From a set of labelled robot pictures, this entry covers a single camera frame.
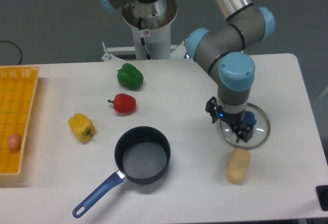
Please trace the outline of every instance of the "white table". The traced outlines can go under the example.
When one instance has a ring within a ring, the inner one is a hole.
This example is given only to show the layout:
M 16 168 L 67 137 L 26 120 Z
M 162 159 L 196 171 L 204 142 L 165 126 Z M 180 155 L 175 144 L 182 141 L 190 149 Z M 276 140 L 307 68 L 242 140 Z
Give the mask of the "white table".
M 131 62 L 144 75 L 138 91 L 116 79 L 123 62 L 40 65 L 30 133 L 19 176 L 0 177 L 0 223 L 186 223 L 324 217 L 315 187 L 328 170 L 295 56 L 253 56 L 249 102 L 269 117 L 271 134 L 251 150 L 241 186 L 226 168 L 234 148 L 205 112 L 217 86 L 190 59 Z M 132 95 L 137 111 L 119 116 L 108 99 Z M 96 127 L 83 145 L 68 126 L 75 113 Z M 117 170 L 114 148 L 127 130 L 159 129 L 171 161 L 159 181 L 129 182 L 108 192 L 83 217 L 72 210 Z

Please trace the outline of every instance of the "green bell pepper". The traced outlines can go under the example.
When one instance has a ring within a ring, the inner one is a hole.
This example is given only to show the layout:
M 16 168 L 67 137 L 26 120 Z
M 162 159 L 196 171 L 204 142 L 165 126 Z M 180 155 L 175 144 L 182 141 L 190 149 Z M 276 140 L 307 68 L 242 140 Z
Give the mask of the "green bell pepper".
M 132 90 L 137 90 L 144 82 L 144 76 L 132 64 L 123 64 L 118 70 L 117 81 L 124 87 Z

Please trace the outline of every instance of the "saucepan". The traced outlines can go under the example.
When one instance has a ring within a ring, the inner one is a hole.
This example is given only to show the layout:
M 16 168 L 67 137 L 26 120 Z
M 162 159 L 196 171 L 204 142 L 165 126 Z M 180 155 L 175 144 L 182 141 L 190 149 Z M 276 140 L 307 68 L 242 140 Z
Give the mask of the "saucepan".
M 118 140 L 114 151 L 118 170 L 73 210 L 73 216 L 75 218 L 83 216 L 125 178 L 140 185 L 156 182 L 167 171 L 170 157 L 169 141 L 157 129 L 136 127 L 127 131 Z

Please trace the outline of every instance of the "pepper stem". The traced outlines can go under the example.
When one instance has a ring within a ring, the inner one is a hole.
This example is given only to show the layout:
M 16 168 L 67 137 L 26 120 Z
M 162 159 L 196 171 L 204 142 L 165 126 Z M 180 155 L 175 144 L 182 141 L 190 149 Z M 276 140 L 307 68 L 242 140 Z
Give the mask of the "pepper stem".
M 91 130 L 87 131 L 87 135 L 90 135 L 91 137 L 93 136 L 93 134 L 91 133 Z

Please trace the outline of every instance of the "red bell pepper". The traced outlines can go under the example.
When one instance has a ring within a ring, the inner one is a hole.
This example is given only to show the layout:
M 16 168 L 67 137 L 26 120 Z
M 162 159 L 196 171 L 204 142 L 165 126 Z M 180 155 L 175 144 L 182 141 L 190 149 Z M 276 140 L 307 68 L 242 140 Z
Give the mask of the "red bell pepper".
M 108 102 L 113 104 L 116 112 L 124 114 L 132 113 L 137 106 L 135 98 L 124 93 L 116 95 L 113 101 Z

